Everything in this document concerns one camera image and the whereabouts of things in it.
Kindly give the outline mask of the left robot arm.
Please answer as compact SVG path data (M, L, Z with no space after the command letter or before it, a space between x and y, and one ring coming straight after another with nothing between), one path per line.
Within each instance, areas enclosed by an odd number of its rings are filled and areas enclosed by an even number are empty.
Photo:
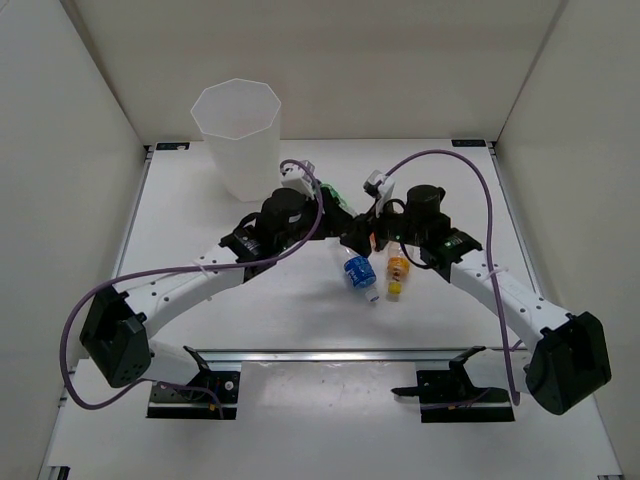
M206 395L210 386L203 359L190 347L156 340L170 321L212 296L240 286L271 268L276 257L310 236L339 237L355 214L328 187L317 202L280 188L261 209L244 217L234 230L198 257L194 270L162 275L118 290L101 289L93 299L80 334L108 384L128 386L139 379L168 382L188 400Z

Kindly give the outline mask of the green plastic bottle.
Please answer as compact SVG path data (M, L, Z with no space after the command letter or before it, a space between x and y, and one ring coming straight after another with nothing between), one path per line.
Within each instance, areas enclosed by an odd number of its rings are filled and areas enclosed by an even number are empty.
M327 196L331 201L337 205L340 209L348 211L350 206L346 200L339 194L339 192L329 183L321 184L321 191L324 196Z

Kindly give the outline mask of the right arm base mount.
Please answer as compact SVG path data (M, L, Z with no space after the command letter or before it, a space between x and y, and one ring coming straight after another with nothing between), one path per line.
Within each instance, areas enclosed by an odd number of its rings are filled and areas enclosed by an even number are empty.
M446 370L418 370L415 386L391 392L397 399L417 398L423 424L514 422L507 388L477 387L464 369L469 359L489 352L493 350L471 347L449 360Z

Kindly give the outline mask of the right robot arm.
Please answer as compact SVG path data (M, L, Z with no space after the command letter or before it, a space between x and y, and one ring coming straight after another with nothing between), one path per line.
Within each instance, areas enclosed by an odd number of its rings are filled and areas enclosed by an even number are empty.
M561 415L612 378L604 329L589 312L575 315L517 281L489 257L489 245L455 228L441 212L441 187L412 187L394 210L394 183L378 176L364 185L373 206L355 217L343 244L370 255L398 242L418 249L427 269L471 295L505 324L528 353L515 358L508 386L531 395L548 412Z

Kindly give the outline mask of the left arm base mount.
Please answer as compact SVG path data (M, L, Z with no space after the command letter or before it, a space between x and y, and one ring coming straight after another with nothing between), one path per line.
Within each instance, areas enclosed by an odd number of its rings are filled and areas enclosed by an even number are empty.
M214 363L188 346L160 346L152 352L149 419L234 420L241 365Z

